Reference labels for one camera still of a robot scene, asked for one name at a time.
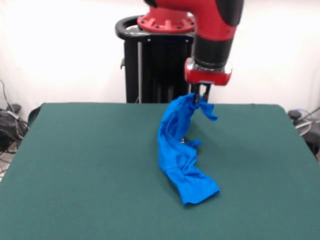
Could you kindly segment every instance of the black robot stand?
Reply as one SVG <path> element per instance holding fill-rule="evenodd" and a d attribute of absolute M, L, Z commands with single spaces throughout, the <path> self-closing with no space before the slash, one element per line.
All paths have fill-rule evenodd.
<path fill-rule="evenodd" d="M 124 40 L 126 102 L 169 103 L 189 92 L 184 65 L 191 56 L 194 32 L 148 32 L 137 26 L 138 17 L 115 25 L 116 35 Z"/>

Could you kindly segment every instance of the crumpled fabric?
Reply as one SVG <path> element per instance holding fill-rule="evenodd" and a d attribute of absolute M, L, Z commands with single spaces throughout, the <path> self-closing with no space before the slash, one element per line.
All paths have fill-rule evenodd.
<path fill-rule="evenodd" d="M 181 143 L 190 127 L 191 117 L 198 108 L 212 122 L 218 119 L 213 114 L 215 106 L 202 99 L 194 104 L 194 95 L 190 93 L 172 101 L 158 129 L 158 164 L 179 191 L 184 205 L 199 204 L 220 191 L 210 177 L 194 166 L 197 161 L 197 147 L 202 144 L 201 140 Z"/>

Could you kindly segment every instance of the black cable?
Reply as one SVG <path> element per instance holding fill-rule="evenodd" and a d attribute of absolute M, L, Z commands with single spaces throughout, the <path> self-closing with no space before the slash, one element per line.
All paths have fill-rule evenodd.
<path fill-rule="evenodd" d="M 18 140 L 17 138 L 15 138 L 11 133 L 9 133 L 7 130 L 1 129 L 0 128 L 0 132 L 6 134 L 8 137 L 10 137 L 12 140 L 14 140 L 17 143 L 21 142 L 21 139 Z"/>
<path fill-rule="evenodd" d="M 4 159 L 2 159 L 2 158 L 0 158 L 0 161 L 4 162 L 4 163 L 6 163 L 6 164 L 10 164 L 10 163 L 11 163 L 10 161 L 4 160 Z"/>
<path fill-rule="evenodd" d="M 5 170 L 0 171 L 0 175 L 1 175 L 1 174 L 4 174 L 7 170 L 8 170 L 8 168 L 5 169 Z"/>

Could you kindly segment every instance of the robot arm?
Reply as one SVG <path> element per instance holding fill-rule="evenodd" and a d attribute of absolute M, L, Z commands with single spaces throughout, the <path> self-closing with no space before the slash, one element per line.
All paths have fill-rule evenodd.
<path fill-rule="evenodd" d="M 226 85 L 232 69 L 227 64 L 232 42 L 240 22 L 244 0 L 144 0 L 152 7 L 191 12 L 196 20 L 193 57 L 185 64 L 185 79 L 199 100 L 200 84 Z"/>

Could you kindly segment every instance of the green table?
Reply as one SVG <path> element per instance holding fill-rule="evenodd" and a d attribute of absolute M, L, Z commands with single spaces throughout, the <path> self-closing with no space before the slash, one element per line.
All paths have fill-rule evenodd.
<path fill-rule="evenodd" d="M 282 108 L 196 112 L 187 137 L 221 192 L 188 206 L 158 167 L 165 109 L 45 104 L 0 183 L 0 239 L 320 239 L 319 165 Z"/>

